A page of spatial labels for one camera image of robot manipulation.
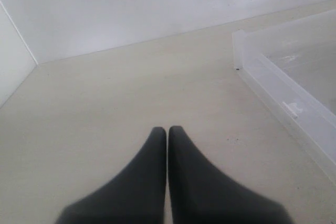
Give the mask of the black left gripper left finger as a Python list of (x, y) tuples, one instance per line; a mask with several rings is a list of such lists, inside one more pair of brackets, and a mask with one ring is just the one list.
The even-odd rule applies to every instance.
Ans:
[(154, 127), (132, 161), (111, 181), (67, 206), (57, 223), (163, 223), (166, 131)]

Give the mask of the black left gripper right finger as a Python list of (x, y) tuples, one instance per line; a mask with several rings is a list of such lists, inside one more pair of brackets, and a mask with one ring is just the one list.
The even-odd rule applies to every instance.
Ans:
[(214, 166), (181, 126), (169, 129), (168, 179), (174, 223), (288, 223), (285, 208)]

